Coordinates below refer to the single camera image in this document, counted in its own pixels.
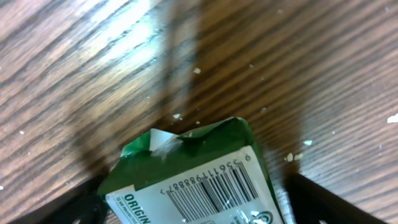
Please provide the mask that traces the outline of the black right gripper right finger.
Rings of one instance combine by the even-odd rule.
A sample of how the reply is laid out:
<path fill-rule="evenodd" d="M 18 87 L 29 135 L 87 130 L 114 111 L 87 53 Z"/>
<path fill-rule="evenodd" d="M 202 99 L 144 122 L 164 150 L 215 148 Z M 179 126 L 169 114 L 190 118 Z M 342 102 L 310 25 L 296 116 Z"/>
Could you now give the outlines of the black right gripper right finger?
<path fill-rule="evenodd" d="M 288 175 L 284 185 L 297 224 L 386 224 L 301 174 Z"/>

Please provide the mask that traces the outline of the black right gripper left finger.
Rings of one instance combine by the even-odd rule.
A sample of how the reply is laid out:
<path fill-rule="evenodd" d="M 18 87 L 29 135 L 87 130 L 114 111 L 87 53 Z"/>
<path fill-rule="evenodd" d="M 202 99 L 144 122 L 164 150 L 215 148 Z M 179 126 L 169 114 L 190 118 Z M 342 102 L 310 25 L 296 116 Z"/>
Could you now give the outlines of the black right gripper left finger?
<path fill-rule="evenodd" d="M 104 224 L 108 206 L 96 191 L 104 177 L 93 177 L 10 224 Z"/>

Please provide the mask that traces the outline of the green soap bar package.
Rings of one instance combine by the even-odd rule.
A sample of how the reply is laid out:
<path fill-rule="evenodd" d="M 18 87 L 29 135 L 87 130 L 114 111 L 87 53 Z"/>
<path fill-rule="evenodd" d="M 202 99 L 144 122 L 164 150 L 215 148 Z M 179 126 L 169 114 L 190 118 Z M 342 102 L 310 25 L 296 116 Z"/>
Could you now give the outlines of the green soap bar package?
<path fill-rule="evenodd" d="M 151 129 L 125 145 L 98 189 L 123 223 L 283 223 L 248 123 L 183 134 Z"/>

